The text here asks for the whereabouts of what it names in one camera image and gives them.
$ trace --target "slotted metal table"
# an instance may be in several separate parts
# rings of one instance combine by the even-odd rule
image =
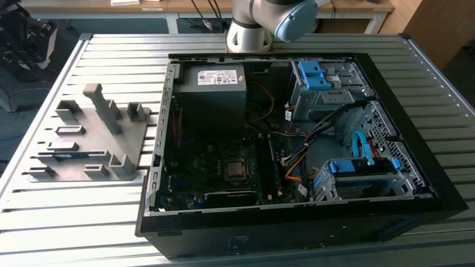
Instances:
[[[31,156],[54,135],[60,100],[92,107],[86,83],[102,83],[118,106],[154,114],[140,166],[151,163],[168,53],[224,52],[220,34],[83,35],[0,179],[0,266],[151,266],[259,263],[283,266],[412,266],[475,263],[475,110],[410,39],[363,34],[275,41],[275,52],[368,53],[470,209],[384,243],[168,261],[135,236],[142,170],[134,181],[30,183]]]

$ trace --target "floor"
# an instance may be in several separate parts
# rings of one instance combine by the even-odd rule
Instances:
[[[167,23],[163,19],[148,19],[147,23],[144,23],[142,19],[76,19],[72,21],[74,28],[68,27],[70,24],[64,20],[55,22],[59,25],[56,44],[60,43],[62,45],[56,45],[55,52],[51,56],[52,61],[50,68],[56,75],[68,59],[80,32],[167,33]],[[182,33],[211,32],[200,26],[202,22],[199,19],[188,21],[180,19],[178,25]],[[475,106],[475,52],[471,53],[468,48],[462,49],[443,70],[443,73],[471,105]],[[51,78],[50,82],[20,83],[5,70],[0,69],[0,86],[5,88],[9,94],[20,90],[34,89],[12,96],[12,100],[15,100],[22,107],[19,114],[13,115],[0,109],[0,174],[15,153],[22,141],[22,136],[35,118],[54,81],[55,77]]]

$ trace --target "blue cable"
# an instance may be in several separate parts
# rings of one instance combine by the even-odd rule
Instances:
[[[16,138],[19,138],[19,137],[22,137],[22,136],[24,136],[24,134],[17,135],[17,136],[13,136],[13,137],[8,137],[8,138],[5,138],[5,139],[0,139],[0,142],[1,142],[1,141],[8,141],[8,140],[12,140],[12,139],[16,139]]]
[[[354,157],[359,157],[358,139],[362,141],[363,157],[368,159],[370,165],[375,165],[372,154],[371,154],[371,147],[366,139],[366,135],[362,131],[354,132],[354,138],[352,138]]]

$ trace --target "open computer tower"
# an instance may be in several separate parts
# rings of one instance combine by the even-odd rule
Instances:
[[[383,241],[464,209],[367,54],[170,55],[136,224],[167,258]]]

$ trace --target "orange cable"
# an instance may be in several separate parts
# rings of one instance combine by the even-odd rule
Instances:
[[[294,176],[288,176],[288,177],[286,178],[286,180],[302,181],[302,178],[294,177]]]
[[[288,177],[292,177],[290,176],[290,174],[292,173],[292,170],[295,169],[295,167],[298,166],[298,164],[300,163],[300,161],[304,159],[304,157],[307,156],[308,152],[306,152],[300,157],[299,159],[296,160],[294,166],[288,169],[288,172],[286,173],[286,180],[290,180],[287,179]]]
[[[271,104],[270,104],[270,109],[268,109],[268,112],[264,116],[259,117],[259,118],[254,118],[251,120],[248,120],[247,122],[256,122],[256,121],[260,121],[263,120],[264,118],[267,118],[267,116],[272,113],[274,111],[274,96],[271,95],[270,91],[263,87],[263,85],[260,85],[259,83],[254,82],[254,81],[248,81],[248,83],[252,83],[255,85],[258,85],[260,87],[260,89],[266,92],[266,94],[268,95],[270,97],[270,100],[271,100]]]
[[[290,134],[290,135],[295,135],[296,132],[290,132],[290,121],[287,122],[287,125],[286,125],[286,133]]]

